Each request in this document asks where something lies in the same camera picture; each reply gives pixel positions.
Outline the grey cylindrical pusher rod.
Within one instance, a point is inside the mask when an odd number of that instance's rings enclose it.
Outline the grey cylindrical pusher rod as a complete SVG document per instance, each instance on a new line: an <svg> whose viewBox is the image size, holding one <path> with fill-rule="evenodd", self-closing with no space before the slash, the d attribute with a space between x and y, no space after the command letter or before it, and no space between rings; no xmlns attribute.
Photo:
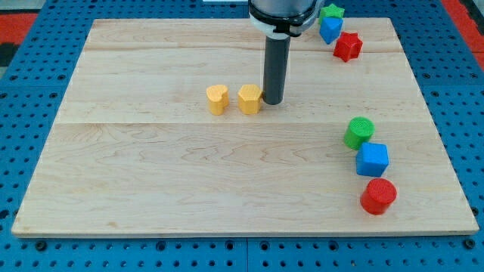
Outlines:
<svg viewBox="0 0 484 272"><path fill-rule="evenodd" d="M280 104L284 97L290 37L265 39L262 98L266 104Z"/></svg>

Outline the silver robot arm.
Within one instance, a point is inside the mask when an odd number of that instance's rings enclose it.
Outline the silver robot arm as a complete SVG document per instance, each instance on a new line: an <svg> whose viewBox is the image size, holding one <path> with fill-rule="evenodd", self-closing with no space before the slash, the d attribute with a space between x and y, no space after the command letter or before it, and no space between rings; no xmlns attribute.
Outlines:
<svg viewBox="0 0 484 272"><path fill-rule="evenodd" d="M280 104L284 98L290 40L315 22L324 0L249 0L253 25L265 35L262 99Z"/></svg>

